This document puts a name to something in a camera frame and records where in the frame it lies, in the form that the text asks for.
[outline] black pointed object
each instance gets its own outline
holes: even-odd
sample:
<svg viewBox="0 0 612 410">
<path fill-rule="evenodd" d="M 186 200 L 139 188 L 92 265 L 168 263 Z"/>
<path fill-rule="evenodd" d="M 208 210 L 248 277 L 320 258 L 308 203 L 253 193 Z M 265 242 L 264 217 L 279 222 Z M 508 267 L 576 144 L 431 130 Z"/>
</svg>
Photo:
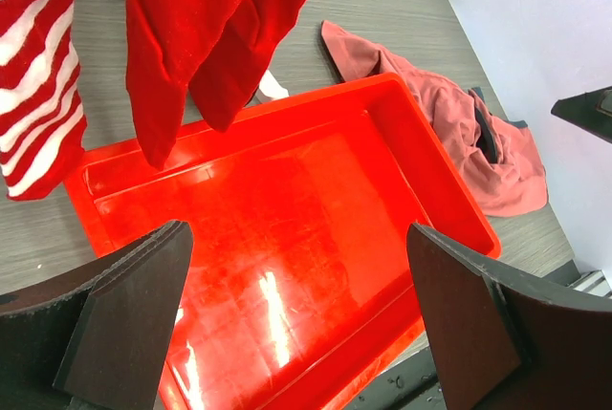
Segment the black pointed object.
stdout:
<svg viewBox="0 0 612 410">
<path fill-rule="evenodd" d="M 418 225 L 410 269 L 450 410 L 603 408 L 612 301 L 537 278 Z"/>
<path fill-rule="evenodd" d="M 560 99 L 551 114 L 612 142 L 612 88 Z"/>
<path fill-rule="evenodd" d="M 188 225 L 172 222 L 0 295 L 0 408 L 152 408 L 191 248 Z"/>
</svg>

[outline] christmas stocking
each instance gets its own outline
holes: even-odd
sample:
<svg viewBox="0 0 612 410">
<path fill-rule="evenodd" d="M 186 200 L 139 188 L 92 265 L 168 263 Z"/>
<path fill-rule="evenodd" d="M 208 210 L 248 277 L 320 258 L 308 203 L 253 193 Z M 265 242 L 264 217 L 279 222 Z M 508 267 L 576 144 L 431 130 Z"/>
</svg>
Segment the christmas stocking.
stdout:
<svg viewBox="0 0 612 410">
<path fill-rule="evenodd" d="M 144 155 L 163 167 L 187 86 L 224 130 L 251 98 L 305 0 L 127 0 L 127 90 Z"/>
<path fill-rule="evenodd" d="M 48 195 L 83 152 L 73 10 L 74 0 L 0 0 L 0 167 L 14 200 Z"/>
</svg>

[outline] white wall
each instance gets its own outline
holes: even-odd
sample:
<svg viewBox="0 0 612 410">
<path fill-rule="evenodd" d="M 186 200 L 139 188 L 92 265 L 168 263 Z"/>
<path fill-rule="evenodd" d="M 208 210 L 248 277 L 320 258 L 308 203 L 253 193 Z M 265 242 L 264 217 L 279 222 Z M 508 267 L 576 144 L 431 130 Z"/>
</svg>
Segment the white wall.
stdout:
<svg viewBox="0 0 612 410">
<path fill-rule="evenodd" d="M 612 278 L 612 144 L 550 115 L 612 86 L 612 0 L 450 0 L 510 119 L 529 123 L 584 270 Z"/>
</svg>

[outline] white stripe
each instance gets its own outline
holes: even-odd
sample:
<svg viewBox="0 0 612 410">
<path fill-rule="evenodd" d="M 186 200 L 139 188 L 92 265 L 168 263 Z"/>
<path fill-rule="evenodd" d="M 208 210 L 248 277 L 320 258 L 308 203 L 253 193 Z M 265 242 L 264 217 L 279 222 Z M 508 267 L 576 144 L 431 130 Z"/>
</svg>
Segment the white stripe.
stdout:
<svg viewBox="0 0 612 410">
<path fill-rule="evenodd" d="M 51 166 L 54 164 L 59 152 L 59 145 L 64 141 L 64 138 L 83 118 L 83 106 L 78 105 L 76 112 L 64 123 L 61 124 L 47 139 L 45 145 L 34 157 L 33 163 L 26 171 L 21 180 L 13 186 L 9 187 L 9 196 L 18 197 L 28 190 L 32 185 L 42 178 Z"/>
<path fill-rule="evenodd" d="M 33 144 L 36 138 L 38 138 L 38 136 L 43 131 L 45 131 L 47 128 L 49 128 L 51 125 L 53 125 L 57 121 L 62 120 L 64 117 L 66 117 L 66 115 L 68 114 L 68 111 L 70 111 L 70 108 L 73 104 L 73 97 L 75 95 L 76 90 L 77 90 L 77 83 L 75 82 L 73 86 L 70 87 L 70 89 L 66 92 L 66 95 L 64 95 L 64 98 L 61 100 L 61 109 L 59 111 L 59 114 L 57 114 L 51 120 L 46 121 L 42 125 L 36 126 L 28 134 L 28 136 L 23 139 L 23 142 L 21 142 L 17 151 L 14 154 L 12 154 L 12 157 L 9 159 L 9 161 L 1 165 L 2 174 L 4 174 L 5 176 L 10 176 L 12 171 L 15 169 L 15 167 L 21 160 L 21 157 L 23 157 L 23 154 L 26 153 L 26 150 L 28 150 L 28 148 Z"/>
<path fill-rule="evenodd" d="M 15 109 L 20 103 L 31 97 L 47 81 L 51 73 L 55 52 L 59 41 L 73 21 L 75 4 L 56 19 L 45 39 L 45 50 L 30 64 L 28 71 L 21 77 L 19 84 L 12 90 L 0 89 L 0 114 Z"/>
<path fill-rule="evenodd" d="M 6 66 L 23 47 L 28 34 L 34 26 L 34 19 L 49 0 L 35 0 L 7 31 L 0 36 L 0 66 Z"/>
<path fill-rule="evenodd" d="M 59 97 L 61 96 L 66 83 L 70 79 L 70 76 L 73 74 L 73 71 L 77 65 L 77 51 L 71 42 L 68 49 L 68 54 L 61 63 L 59 71 L 57 72 L 57 77 L 55 78 L 54 95 L 49 100 L 36 107 L 21 120 L 14 123 L 4 135 L 0 136 L 0 151 L 10 152 L 19 136 L 26 131 L 30 125 L 32 125 L 38 119 L 45 117 L 47 114 L 50 114 L 55 107 L 57 107 Z"/>
</svg>

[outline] red velvet fabric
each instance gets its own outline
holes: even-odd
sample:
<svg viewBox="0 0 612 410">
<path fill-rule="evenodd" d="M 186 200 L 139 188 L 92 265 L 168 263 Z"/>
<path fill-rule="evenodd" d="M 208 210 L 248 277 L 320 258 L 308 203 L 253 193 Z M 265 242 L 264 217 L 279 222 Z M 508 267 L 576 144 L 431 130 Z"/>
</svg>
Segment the red velvet fabric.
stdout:
<svg viewBox="0 0 612 410">
<path fill-rule="evenodd" d="M 204 119 L 227 129 L 250 100 L 305 0 L 127 0 L 126 85 L 147 160 L 164 166 L 187 87 Z"/>
</svg>

